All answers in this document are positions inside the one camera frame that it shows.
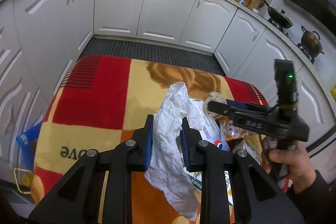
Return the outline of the person right hand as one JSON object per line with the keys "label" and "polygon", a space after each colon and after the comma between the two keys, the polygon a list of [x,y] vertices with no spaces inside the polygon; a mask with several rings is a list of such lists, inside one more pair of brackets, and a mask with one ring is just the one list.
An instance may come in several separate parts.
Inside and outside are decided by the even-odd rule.
{"label": "person right hand", "polygon": [[297,142],[294,151],[263,150],[261,158],[261,166],[268,174],[270,174],[271,164],[274,162],[288,166],[288,179],[292,180],[296,194],[309,188],[317,177],[306,148],[300,141]]}

